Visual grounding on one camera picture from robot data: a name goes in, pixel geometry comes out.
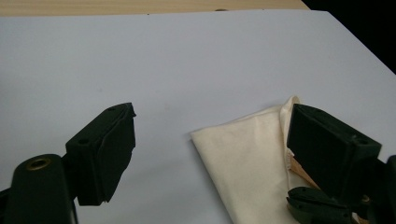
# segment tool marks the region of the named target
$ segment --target white table surface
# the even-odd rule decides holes
[[[293,94],[396,154],[396,76],[327,12],[0,18],[0,189],[132,102],[132,161],[80,223],[231,223],[189,133]]]

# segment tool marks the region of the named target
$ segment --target cream fabric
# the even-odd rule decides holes
[[[288,190],[306,186],[290,173],[286,148],[292,96],[232,122],[191,134],[234,224],[298,223],[287,209]]]

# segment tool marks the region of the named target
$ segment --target screw hole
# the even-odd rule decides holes
[[[27,163],[26,169],[29,171],[36,171],[43,169],[44,167],[50,164],[50,159],[48,158],[39,158],[34,161],[30,161]]]

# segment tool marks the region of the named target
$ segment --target folded cloth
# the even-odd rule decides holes
[[[288,190],[307,186],[291,173],[286,147],[292,96],[256,114],[191,134],[234,224],[298,223],[287,208]]]

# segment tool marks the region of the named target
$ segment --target white cloth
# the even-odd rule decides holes
[[[298,223],[287,209],[288,190],[306,186],[288,169],[286,148],[292,96],[232,122],[191,134],[234,224]]]

